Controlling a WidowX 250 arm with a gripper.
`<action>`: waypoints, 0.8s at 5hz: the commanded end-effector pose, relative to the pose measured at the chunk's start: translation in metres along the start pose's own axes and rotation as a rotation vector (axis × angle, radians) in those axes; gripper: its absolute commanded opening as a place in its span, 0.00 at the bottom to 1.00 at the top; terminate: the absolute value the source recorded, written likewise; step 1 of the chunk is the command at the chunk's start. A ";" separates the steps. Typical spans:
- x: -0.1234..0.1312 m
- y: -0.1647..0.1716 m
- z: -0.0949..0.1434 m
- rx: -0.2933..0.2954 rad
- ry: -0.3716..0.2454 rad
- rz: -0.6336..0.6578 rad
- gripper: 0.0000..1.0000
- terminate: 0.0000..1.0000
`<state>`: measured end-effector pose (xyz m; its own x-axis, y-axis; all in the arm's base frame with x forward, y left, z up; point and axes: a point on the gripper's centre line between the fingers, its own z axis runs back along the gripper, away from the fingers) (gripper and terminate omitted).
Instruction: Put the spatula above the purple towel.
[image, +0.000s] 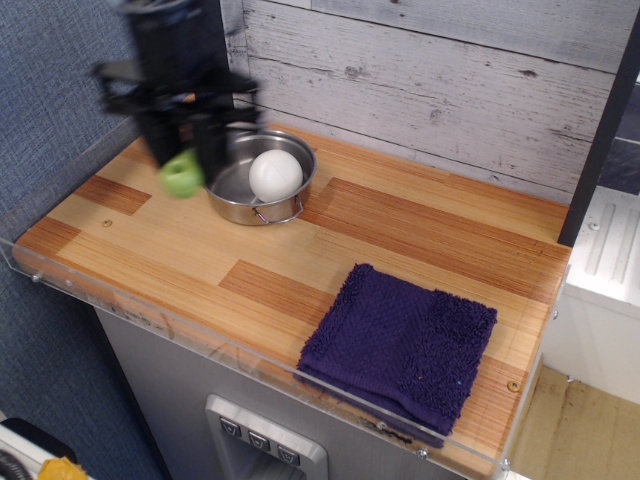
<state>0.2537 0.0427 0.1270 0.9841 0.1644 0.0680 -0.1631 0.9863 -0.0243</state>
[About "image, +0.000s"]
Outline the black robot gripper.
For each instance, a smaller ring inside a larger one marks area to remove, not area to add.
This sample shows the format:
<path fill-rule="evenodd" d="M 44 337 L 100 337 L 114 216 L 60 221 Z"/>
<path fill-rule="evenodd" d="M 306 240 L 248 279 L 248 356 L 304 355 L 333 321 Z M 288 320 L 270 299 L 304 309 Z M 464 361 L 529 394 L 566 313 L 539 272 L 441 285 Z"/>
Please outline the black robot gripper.
<path fill-rule="evenodd" d="M 230 165 L 228 129 L 256 124 L 254 106 L 237 108 L 234 94 L 256 96 L 259 84 L 229 70 L 218 1 L 115 1 L 125 19 L 136 56 L 98 63 L 105 111 L 134 115 L 159 165 L 188 147 L 179 120 L 192 115 L 199 165 L 210 185 Z"/>

